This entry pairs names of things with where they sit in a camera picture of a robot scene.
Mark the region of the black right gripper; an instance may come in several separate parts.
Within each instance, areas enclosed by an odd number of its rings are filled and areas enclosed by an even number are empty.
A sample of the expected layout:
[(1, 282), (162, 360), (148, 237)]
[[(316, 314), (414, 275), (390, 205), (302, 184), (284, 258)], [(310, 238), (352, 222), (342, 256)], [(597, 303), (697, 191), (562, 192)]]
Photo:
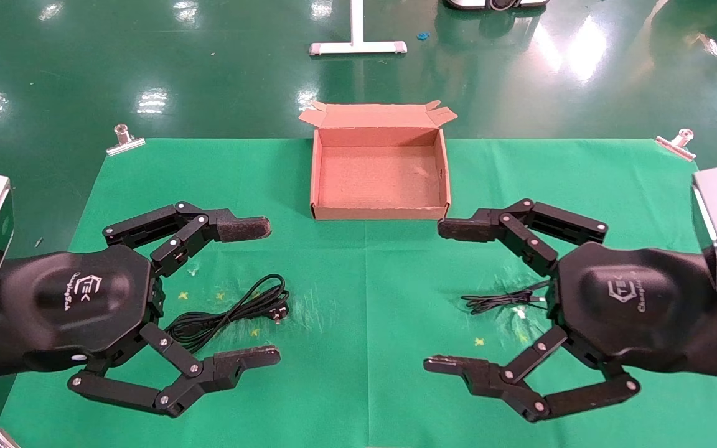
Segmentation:
[[(500, 399), (528, 422), (631, 399), (640, 383), (621, 365), (717, 376), (717, 291), (703, 256), (655, 248), (613, 250), (600, 245), (607, 231), (604, 222), (531, 199), (507, 208), (479, 208), (467, 219), (438, 221), (441, 238), (500, 241), (540, 277), (554, 272), (548, 315), (559, 327), (504, 366), (433, 355), (424, 360), (424, 369), (460, 377), (470, 394)], [(538, 233), (580, 247), (558, 261)], [(538, 394), (526, 377), (565, 345), (605, 380)]]

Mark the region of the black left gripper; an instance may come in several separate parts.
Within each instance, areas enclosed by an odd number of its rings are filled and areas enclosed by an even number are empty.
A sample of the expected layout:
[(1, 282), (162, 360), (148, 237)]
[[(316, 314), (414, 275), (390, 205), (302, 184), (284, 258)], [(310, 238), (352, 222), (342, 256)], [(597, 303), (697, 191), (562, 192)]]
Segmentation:
[[(88, 364), (68, 388), (91, 401), (171, 418), (207, 393), (236, 388), (245, 371), (279, 363), (278, 349), (267, 345), (196, 359), (155, 324), (164, 300), (157, 277), (170, 277), (211, 241), (260, 240), (270, 233), (267, 217), (237, 218), (227, 208), (177, 202), (106, 226), (105, 250), (5, 261), (0, 376), (65, 371), (91, 360), (119, 366), (142, 349), (140, 335), (179, 371), (170, 386), (157, 390), (108, 379), (107, 364)], [(165, 237), (151, 262), (132, 250)]]

